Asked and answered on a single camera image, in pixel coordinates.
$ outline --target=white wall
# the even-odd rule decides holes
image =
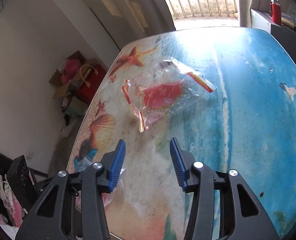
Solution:
[[[120,50],[84,0],[53,0],[108,70]]]
[[[97,54],[53,0],[3,0],[0,12],[0,152],[47,172],[64,123],[48,80],[77,50]]]

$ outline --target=seagull print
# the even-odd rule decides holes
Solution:
[[[279,86],[286,91],[290,99],[293,101],[294,100],[294,95],[296,94],[296,87],[289,88],[286,86],[285,83],[280,83]]]

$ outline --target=cardboard box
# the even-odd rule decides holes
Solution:
[[[86,103],[76,97],[72,97],[72,100],[64,113],[70,116],[85,116],[88,107],[89,106]]]
[[[86,61],[86,59],[80,53],[80,51],[75,52],[74,54],[69,56],[67,59],[78,59],[81,65],[84,65],[84,64],[90,65],[92,62],[92,61]],[[82,68],[82,71],[81,71],[82,75],[85,75],[89,69],[90,67]],[[65,85],[61,83],[60,78],[61,78],[61,73],[58,71],[58,69],[56,69],[55,73],[52,75],[51,79],[49,80],[49,83],[56,88],[55,93],[52,97],[53,99],[58,97],[64,97],[64,95],[68,91],[75,92],[82,85],[82,80],[79,72],[75,75],[75,77],[70,82],[68,82]]]

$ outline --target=plastic bag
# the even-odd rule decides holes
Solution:
[[[76,172],[84,171],[89,165],[93,164],[94,163],[93,158],[96,153],[97,153],[97,149],[93,149],[92,151],[89,152],[87,156],[85,156],[81,161],[79,161],[76,165]],[[125,169],[126,168],[122,168],[120,170],[120,175],[124,172]],[[115,190],[110,194],[109,193],[101,194],[104,202],[104,207],[111,203],[111,201],[113,200],[114,192]],[[79,195],[76,197],[75,206],[76,208],[81,210],[81,191],[79,191],[78,193]]]
[[[216,88],[200,72],[172,57],[147,68],[131,80],[125,80],[121,89],[131,112],[140,121],[140,132],[143,132],[158,120],[178,114]]]
[[[60,77],[60,81],[63,85],[73,79],[81,67],[79,59],[67,59],[65,60],[65,63],[65,69]]]

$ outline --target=table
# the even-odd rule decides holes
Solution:
[[[168,120],[139,132],[121,86],[174,57],[218,88]],[[266,209],[278,234],[296,221],[296,66],[267,32],[209,27],[134,41],[106,75],[80,128],[68,171],[93,148],[94,160],[126,142],[126,170],[106,206],[110,232],[122,239],[183,239],[192,201],[178,186],[169,154],[182,149],[213,170],[238,170]],[[215,201],[214,236],[219,202]]]

